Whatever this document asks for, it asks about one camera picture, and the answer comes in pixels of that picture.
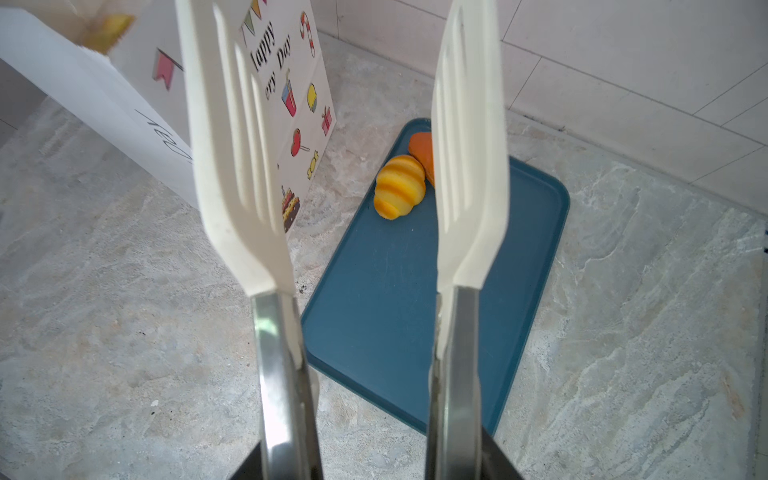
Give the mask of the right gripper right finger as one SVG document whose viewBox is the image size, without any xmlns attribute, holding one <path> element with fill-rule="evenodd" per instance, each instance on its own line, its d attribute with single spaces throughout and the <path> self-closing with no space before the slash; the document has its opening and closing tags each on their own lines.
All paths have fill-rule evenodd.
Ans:
<svg viewBox="0 0 768 480">
<path fill-rule="evenodd" d="M 523 480 L 493 437 L 482 428 L 481 480 Z"/>
</svg>

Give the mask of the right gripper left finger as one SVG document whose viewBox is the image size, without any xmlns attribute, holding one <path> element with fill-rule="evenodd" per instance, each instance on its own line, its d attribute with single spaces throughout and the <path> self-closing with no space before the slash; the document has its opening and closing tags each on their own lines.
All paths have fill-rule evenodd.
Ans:
<svg viewBox="0 0 768 480">
<path fill-rule="evenodd" d="M 263 480 L 262 443 L 259 442 L 230 476 L 230 480 Z"/>
</svg>

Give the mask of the small striped bun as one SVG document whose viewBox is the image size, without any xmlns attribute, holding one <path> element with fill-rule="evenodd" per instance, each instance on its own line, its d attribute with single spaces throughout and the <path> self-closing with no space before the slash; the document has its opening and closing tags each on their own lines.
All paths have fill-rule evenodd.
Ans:
<svg viewBox="0 0 768 480">
<path fill-rule="evenodd" d="M 373 204 L 386 220 L 408 215 L 426 194 L 422 165 L 410 155 L 389 159 L 376 177 Z"/>
<path fill-rule="evenodd" d="M 107 55 L 125 35 L 135 19 L 134 15 L 128 14 L 107 15 L 95 30 L 85 34 L 80 45 L 102 55 Z"/>
</svg>

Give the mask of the white and steel tongs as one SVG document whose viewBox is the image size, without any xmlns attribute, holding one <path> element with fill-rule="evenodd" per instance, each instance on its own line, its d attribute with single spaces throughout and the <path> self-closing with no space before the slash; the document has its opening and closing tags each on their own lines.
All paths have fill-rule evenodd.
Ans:
<svg viewBox="0 0 768 480">
<path fill-rule="evenodd" d="M 252 308 L 264 479 L 319 479 L 314 383 L 259 81 L 245 66 L 217 2 L 179 1 L 175 10 L 200 215 Z M 509 218 L 501 93 L 496 3 L 454 2 L 431 112 L 438 312 L 429 384 L 429 479 L 480 479 L 479 294 Z"/>
</svg>

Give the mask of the reddish brown croissant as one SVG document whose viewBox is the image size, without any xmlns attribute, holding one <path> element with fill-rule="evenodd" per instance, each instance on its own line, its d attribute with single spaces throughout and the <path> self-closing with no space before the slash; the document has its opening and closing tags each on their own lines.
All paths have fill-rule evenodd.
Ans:
<svg viewBox="0 0 768 480">
<path fill-rule="evenodd" d="M 431 133 L 418 132 L 413 134 L 408 143 L 408 152 L 421 164 L 429 183 L 435 186 Z"/>
</svg>

